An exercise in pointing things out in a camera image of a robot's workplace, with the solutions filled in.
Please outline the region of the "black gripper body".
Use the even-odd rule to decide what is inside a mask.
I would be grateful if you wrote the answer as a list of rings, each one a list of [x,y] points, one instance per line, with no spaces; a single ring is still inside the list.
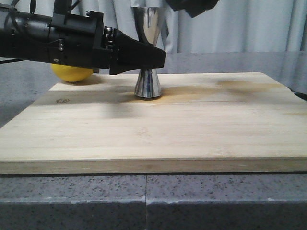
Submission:
[[[219,0],[166,0],[173,11],[185,10],[190,17],[196,17],[213,9]]]
[[[51,63],[75,67],[109,69],[116,30],[104,26],[103,14],[89,11],[88,16],[54,11],[48,49]]]

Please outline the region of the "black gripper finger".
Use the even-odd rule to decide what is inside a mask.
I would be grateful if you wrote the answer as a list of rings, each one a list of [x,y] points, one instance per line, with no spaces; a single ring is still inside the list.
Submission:
[[[152,12],[150,8],[133,8],[136,32],[140,42],[154,45],[152,33]]]
[[[165,64],[166,52],[134,40],[114,30],[113,54],[109,74],[117,75],[130,70],[162,68]]]

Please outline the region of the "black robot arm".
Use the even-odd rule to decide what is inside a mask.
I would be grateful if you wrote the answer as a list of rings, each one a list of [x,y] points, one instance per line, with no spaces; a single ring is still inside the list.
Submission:
[[[52,16],[0,6],[0,55],[66,66],[107,69],[117,75],[164,66],[165,51],[104,26],[103,13],[72,14],[71,1],[54,2]]]

